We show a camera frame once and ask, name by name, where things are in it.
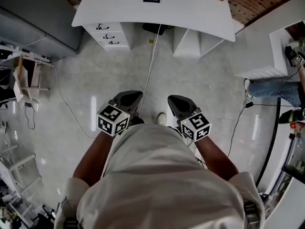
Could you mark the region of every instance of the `gray floor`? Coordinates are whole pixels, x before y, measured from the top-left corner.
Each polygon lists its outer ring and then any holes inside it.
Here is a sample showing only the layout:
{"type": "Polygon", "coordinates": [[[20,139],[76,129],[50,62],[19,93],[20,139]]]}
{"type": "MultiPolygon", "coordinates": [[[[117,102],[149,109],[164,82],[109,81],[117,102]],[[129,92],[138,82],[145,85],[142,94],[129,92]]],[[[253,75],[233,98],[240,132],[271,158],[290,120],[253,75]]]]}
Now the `gray floor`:
{"type": "MultiPolygon", "coordinates": [[[[133,50],[116,55],[107,54],[98,43],[85,34],[80,53],[55,63],[62,96],[77,117],[86,134],[95,137],[95,113],[101,105],[120,91],[144,90],[152,54],[153,34],[136,28],[133,50]]],[[[167,111],[167,96],[187,96],[203,110],[212,123],[210,137],[228,154],[234,126],[245,103],[243,79],[231,71],[231,43],[224,42],[199,61],[173,58],[173,30],[158,39],[151,77],[143,102],[141,117],[153,123],[159,112],[167,111]]],[[[29,130],[24,109],[12,103],[0,110],[8,121],[12,144],[19,143],[36,154],[42,176],[38,196],[55,208],[60,201],[62,185],[76,168],[92,139],[85,136],[68,107],[63,103],[55,69],[44,68],[43,85],[51,91],[41,96],[35,114],[35,130],[29,130]]],[[[241,115],[233,139],[231,160],[240,171],[258,177],[266,156],[274,127],[273,106],[253,106],[241,115]]]]}

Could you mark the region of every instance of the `white t-shirt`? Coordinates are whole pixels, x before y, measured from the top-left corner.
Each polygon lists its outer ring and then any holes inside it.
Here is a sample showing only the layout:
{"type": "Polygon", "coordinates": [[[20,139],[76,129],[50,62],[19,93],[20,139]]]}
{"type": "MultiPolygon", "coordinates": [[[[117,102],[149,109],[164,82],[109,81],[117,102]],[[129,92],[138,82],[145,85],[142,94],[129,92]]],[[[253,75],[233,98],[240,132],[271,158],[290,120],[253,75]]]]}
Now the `white t-shirt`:
{"type": "MultiPolygon", "coordinates": [[[[114,146],[104,177],[89,187],[70,178],[63,191],[84,229],[244,228],[244,201],[264,207],[248,172],[229,182],[204,169],[173,129],[135,125],[114,146]]],[[[55,228],[62,228],[59,210],[55,228]]]]}

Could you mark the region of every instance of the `white cabinet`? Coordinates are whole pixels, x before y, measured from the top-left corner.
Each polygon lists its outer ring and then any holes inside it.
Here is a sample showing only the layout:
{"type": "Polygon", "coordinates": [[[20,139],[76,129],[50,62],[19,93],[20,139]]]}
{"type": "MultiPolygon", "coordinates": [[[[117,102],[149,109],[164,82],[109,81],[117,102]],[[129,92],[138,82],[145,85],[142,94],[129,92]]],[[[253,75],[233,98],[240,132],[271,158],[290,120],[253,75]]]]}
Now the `white cabinet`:
{"type": "Polygon", "coordinates": [[[84,28],[106,51],[129,51],[132,47],[134,23],[98,23],[84,28]]]}

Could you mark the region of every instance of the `jeans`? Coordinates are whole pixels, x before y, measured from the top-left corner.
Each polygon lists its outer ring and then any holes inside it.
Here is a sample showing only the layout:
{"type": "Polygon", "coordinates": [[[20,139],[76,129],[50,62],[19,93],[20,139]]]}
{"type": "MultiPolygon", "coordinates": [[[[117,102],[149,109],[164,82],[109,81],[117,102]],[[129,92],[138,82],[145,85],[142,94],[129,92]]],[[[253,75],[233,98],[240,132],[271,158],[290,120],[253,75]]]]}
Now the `jeans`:
{"type": "Polygon", "coordinates": [[[249,85],[249,94],[254,97],[280,97],[289,101],[293,106],[301,106],[298,93],[298,82],[285,82],[283,79],[273,79],[266,82],[253,82],[249,85]]]}

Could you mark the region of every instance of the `white cable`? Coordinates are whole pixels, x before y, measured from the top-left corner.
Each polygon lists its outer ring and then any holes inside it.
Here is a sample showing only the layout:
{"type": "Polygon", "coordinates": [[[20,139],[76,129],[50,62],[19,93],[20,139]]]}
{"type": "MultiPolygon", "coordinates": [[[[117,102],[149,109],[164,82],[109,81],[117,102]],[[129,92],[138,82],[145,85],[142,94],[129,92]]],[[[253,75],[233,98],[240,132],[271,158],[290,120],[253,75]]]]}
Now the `white cable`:
{"type": "Polygon", "coordinates": [[[72,112],[71,108],[68,106],[68,104],[66,103],[66,101],[64,101],[64,99],[63,99],[63,97],[62,97],[62,94],[61,94],[61,90],[60,90],[60,88],[59,88],[59,84],[58,84],[58,77],[57,77],[56,66],[55,66],[54,68],[55,68],[55,73],[56,73],[57,87],[58,87],[58,91],[59,91],[59,94],[60,94],[60,96],[61,96],[61,99],[62,99],[63,102],[67,105],[67,107],[70,109],[72,115],[74,116],[74,118],[75,118],[75,120],[76,120],[78,126],[81,128],[82,132],[84,132],[84,134],[85,134],[88,138],[95,139],[95,137],[90,137],[90,136],[88,136],[88,135],[85,133],[84,129],[81,127],[80,123],[78,122],[78,120],[77,120],[76,116],[74,115],[74,113],[72,112]]]}
{"type": "Polygon", "coordinates": [[[151,68],[152,68],[152,64],[153,64],[153,55],[154,55],[154,50],[156,49],[156,46],[157,46],[157,41],[158,41],[158,37],[159,37],[159,31],[160,31],[160,28],[161,28],[161,24],[159,26],[159,29],[158,29],[158,33],[157,33],[157,38],[156,38],[156,42],[154,44],[154,47],[153,47],[153,53],[152,53],[152,59],[151,59],[151,63],[149,65],[149,69],[148,69],[148,75],[147,75],[147,80],[146,80],[146,84],[145,84],[145,88],[144,88],[144,92],[143,92],[143,99],[142,99],[142,102],[141,102],[141,106],[140,106],[140,111],[139,111],[139,117],[141,116],[141,110],[142,110],[142,106],[143,106],[143,102],[144,102],[144,97],[145,97],[145,93],[146,93],[146,88],[147,88],[147,84],[148,84],[148,80],[149,80],[149,77],[151,75],[151,68]]]}

